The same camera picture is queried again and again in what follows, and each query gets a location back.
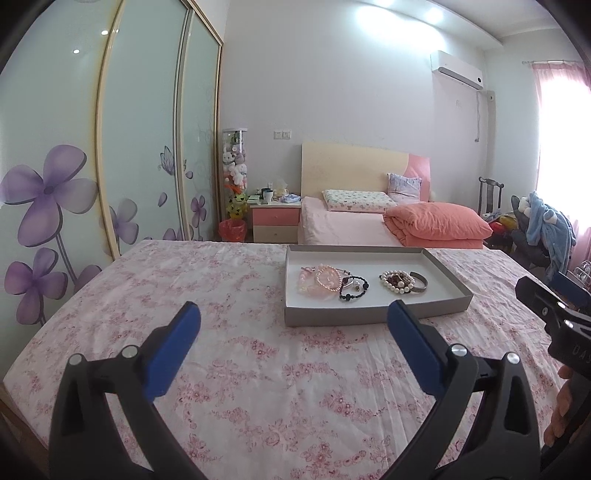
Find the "purple flower painting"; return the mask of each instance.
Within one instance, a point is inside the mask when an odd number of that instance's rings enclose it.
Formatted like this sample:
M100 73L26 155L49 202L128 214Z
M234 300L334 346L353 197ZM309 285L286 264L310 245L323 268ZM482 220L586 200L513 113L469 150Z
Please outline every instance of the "purple flower painting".
M12 295L23 295L17 308L17 322L33 325L46 322L43 312L43 297L61 300L66 293L68 276L52 272L58 255L51 248L37 250L31 269L23 262L12 262L4 277L4 290Z
M195 235L195 231L193 230L193 227L191 227L189 225L189 235L191 236L191 240L193 240L193 237ZM162 240L176 240L176 241L182 241L183 240L183 233L181 232L181 228L178 227L177 232L174 232L174 228L169 228L168 230L166 230L166 232L164 232L164 236L162 237Z
M62 209L86 213L94 205L98 188L89 179L74 179L86 164L86 154L71 145L52 148L43 165L43 178L27 165L17 165L0 182L0 202L8 205L31 203L20 227L18 242L38 247L59 237Z
M74 293L77 293L84 285L86 285L90 280L95 278L102 269L98 265L88 265L82 273L78 275L78 280L74 284Z
M133 200L123 199L119 203L117 213L113 210L113 207L109 207L111 211L111 221L113 222L113 228L115 230L115 239L117 240L117 246L119 245L119 239L121 238L126 244L133 245L138 239L139 225L132 222L135 214L138 213L138 206Z
M197 240L203 242L203 237L199 232L199 223L205 221L207 218L207 210L205 209L205 197L201 195L199 200L196 197L191 200L191 210L193 211L193 218L191 225L197 229Z

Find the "mug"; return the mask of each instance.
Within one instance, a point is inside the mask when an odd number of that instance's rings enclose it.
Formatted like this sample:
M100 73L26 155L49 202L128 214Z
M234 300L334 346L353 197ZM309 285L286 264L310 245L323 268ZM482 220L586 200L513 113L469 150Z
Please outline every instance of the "mug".
M262 192L263 203L271 203L273 201L273 191L265 189Z

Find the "gray cardboard box lid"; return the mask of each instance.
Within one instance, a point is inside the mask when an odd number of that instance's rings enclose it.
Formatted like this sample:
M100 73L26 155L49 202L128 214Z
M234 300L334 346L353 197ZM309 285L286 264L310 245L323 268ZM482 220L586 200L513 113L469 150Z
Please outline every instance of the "gray cardboard box lid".
M302 266L328 264L367 279L368 292L359 300L345 302L338 295L314 299L298 291ZM426 292L394 294L379 275L386 270L415 271L428 279ZM463 312L473 293L425 248L343 247L289 245L285 255L285 325L346 326L385 323L388 306L402 299L417 318Z

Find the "white wall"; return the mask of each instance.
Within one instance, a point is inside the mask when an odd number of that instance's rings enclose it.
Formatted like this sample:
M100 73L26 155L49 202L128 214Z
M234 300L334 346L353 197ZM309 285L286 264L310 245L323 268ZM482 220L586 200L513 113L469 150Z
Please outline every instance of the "white wall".
M282 177L298 192L301 143L330 141L431 157L437 198L477 205L486 102L477 144L476 91L432 74L433 50L485 66L482 51L377 7L342 0L232 2L221 127L249 129L249 189ZM273 140L275 129L291 129L291 141Z
M495 138L489 143L487 175L505 184L503 206L511 195L525 196L537 183L538 100L534 75L523 61L578 60L562 30L538 30L505 37L504 51L487 52L488 88L496 95Z
M197 0L197 4L209 22L216 29L217 34L224 39L228 8L232 0Z

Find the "human hand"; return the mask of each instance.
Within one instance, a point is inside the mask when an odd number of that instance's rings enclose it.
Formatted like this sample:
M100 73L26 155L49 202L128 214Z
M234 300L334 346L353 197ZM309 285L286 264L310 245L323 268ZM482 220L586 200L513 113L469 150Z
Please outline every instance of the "human hand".
M563 365L558 370L558 376L560 378L564 378L566 382L556 396L556 408L552 413L550 425L544 432L544 443L548 446L552 446L556 439L564 435L564 431L568 425L568 422L564 416L570 410L570 406L573 403L573 395L570 391L570 382L573 376L573 369ZM576 438L581 427L579 427L577 431L573 433L572 437L569 439L569 443L571 443Z

